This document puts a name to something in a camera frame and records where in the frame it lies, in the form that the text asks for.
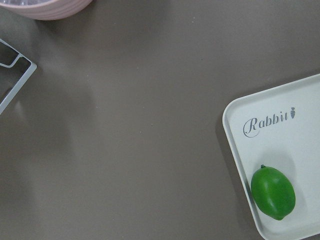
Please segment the pink bowl with ice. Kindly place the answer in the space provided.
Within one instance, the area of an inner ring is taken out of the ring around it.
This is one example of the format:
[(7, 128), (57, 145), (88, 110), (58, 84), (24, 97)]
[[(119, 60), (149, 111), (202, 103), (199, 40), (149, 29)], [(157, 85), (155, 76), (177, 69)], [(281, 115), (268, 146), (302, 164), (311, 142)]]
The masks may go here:
[(92, 0), (1, 0), (0, 7), (41, 21), (60, 20), (84, 10)]

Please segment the cream rabbit tray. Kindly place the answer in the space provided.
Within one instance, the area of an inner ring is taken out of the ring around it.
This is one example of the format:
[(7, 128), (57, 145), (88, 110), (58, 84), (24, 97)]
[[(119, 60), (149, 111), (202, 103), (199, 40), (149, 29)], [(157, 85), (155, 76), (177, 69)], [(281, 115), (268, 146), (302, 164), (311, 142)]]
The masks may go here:
[[(223, 128), (259, 234), (301, 240), (320, 232), (320, 77), (313, 75), (230, 102)], [(281, 171), (295, 191), (282, 220), (262, 213), (251, 193), (261, 165)]]

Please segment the green lime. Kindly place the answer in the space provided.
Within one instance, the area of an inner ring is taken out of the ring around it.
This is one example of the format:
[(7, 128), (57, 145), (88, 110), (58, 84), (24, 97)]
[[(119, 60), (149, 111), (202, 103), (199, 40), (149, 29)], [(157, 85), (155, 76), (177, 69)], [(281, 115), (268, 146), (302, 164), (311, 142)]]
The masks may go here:
[(274, 220), (283, 220), (296, 206), (292, 183), (276, 168), (262, 164), (251, 178), (250, 189), (260, 211)]

